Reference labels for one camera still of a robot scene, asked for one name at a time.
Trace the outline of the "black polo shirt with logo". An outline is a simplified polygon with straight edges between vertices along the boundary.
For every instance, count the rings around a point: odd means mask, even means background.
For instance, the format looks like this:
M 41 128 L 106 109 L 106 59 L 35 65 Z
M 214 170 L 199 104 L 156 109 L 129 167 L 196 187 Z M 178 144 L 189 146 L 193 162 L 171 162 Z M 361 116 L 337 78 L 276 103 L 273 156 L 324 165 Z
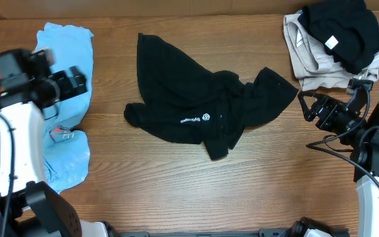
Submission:
M 267 67 L 244 84 L 236 73 L 211 72 L 145 34 L 138 36 L 137 77 L 143 101 L 126 105 L 126 121 L 168 142 L 205 144 L 212 160 L 227 156 L 245 128 L 276 119 L 298 93 Z

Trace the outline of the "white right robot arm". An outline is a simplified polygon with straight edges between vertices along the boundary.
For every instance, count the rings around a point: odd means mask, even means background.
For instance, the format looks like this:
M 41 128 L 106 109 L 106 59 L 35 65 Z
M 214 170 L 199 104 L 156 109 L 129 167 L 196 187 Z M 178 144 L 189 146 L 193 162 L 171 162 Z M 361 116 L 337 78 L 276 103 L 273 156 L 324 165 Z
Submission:
M 308 148 L 326 152 L 355 167 L 353 181 L 359 198 L 359 236 L 379 236 L 379 101 L 369 109 L 367 90 L 353 92 L 349 102 L 321 93 L 301 92 L 299 102 L 306 121 L 327 131 Z

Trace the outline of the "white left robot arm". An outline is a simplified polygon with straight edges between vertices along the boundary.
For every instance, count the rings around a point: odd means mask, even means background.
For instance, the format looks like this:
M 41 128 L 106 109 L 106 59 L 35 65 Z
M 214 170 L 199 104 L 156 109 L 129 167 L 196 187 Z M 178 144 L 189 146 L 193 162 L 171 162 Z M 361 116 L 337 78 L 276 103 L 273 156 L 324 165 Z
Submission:
M 48 184 L 43 168 L 43 109 L 87 92 L 76 66 L 52 72 L 49 48 L 0 52 L 0 237 L 110 236 L 87 222 Z

